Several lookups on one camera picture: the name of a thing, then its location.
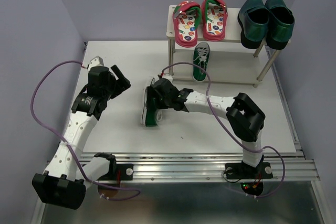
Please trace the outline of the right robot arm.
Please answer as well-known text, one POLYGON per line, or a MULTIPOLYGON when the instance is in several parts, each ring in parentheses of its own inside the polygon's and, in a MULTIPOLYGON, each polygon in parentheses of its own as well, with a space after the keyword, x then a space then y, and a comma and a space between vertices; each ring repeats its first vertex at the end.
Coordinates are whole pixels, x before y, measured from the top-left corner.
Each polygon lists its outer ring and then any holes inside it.
POLYGON ((263 153, 259 135, 266 116, 247 94, 218 97, 188 88, 179 90, 167 78, 150 80, 145 88, 141 123, 146 127, 156 126, 162 110, 166 109, 212 114, 227 120, 243 148, 243 174, 253 177, 260 172, 263 153))

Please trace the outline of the green canvas sneaker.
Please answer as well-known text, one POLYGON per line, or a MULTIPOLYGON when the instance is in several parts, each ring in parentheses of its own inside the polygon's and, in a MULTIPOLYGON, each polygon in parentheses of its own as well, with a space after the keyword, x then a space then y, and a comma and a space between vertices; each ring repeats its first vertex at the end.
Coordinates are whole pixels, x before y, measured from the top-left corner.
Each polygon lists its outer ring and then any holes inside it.
POLYGON ((154 98, 151 96, 150 87, 155 83, 155 77, 150 76, 144 87, 143 108, 141 124, 145 127, 154 127, 162 120, 162 111, 155 107, 154 98))
POLYGON ((210 47, 206 42, 199 43, 193 53, 193 64, 199 66, 193 67, 193 78, 196 81, 202 82, 206 78, 205 71, 207 69, 209 57, 210 57, 210 47))

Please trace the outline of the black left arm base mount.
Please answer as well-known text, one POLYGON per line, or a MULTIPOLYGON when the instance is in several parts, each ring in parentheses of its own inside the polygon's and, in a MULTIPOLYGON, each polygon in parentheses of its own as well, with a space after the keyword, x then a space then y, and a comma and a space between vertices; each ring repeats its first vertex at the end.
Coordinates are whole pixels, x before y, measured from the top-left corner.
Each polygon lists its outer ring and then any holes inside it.
POLYGON ((134 165, 118 163, 110 153, 96 153, 86 171, 94 180, 131 181, 133 180, 134 165))

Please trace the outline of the green loafer shoe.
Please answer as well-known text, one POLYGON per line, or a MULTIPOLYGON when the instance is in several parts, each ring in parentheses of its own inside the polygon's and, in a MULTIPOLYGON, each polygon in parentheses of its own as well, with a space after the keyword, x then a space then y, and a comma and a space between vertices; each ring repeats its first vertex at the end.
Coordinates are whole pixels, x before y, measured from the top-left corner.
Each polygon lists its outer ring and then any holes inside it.
POLYGON ((295 18, 284 0, 266 0, 269 23, 266 44, 274 50, 283 50, 292 37, 295 18))
POLYGON ((240 41, 247 49, 257 49, 267 34, 269 10, 263 0, 246 0, 237 16, 240 41))

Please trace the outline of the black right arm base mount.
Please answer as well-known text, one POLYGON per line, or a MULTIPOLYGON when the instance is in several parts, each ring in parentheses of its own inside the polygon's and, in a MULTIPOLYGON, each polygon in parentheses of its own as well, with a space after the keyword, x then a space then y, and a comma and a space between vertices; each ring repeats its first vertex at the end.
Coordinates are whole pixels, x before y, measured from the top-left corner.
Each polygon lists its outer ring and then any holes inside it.
POLYGON ((272 179, 272 169, 270 163, 261 162, 257 167, 249 166, 243 162, 225 164, 224 174, 226 179, 231 180, 258 180, 272 179))

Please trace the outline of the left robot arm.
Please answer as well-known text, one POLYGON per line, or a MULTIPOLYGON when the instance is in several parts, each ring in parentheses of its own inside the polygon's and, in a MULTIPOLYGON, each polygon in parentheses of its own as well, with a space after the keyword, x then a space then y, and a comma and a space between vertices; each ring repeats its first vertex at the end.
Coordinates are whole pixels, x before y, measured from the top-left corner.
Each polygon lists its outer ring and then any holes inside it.
POLYGON ((112 154, 97 153, 85 167, 78 158, 108 101, 130 86, 117 65, 89 67, 88 83, 71 107, 67 129, 60 136, 54 157, 43 173, 33 176, 32 186, 43 203, 76 210, 91 184, 102 176, 110 179, 118 174, 116 157, 112 154))

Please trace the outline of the pink flip-flop with letters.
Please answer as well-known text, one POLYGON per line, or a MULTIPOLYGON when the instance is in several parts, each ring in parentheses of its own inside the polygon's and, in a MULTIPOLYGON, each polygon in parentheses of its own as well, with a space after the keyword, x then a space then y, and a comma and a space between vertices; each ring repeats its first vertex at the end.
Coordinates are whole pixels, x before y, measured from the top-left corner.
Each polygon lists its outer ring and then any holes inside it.
POLYGON ((203 0, 202 33, 207 41, 221 41, 225 38, 228 18, 227 5, 223 0, 203 0))

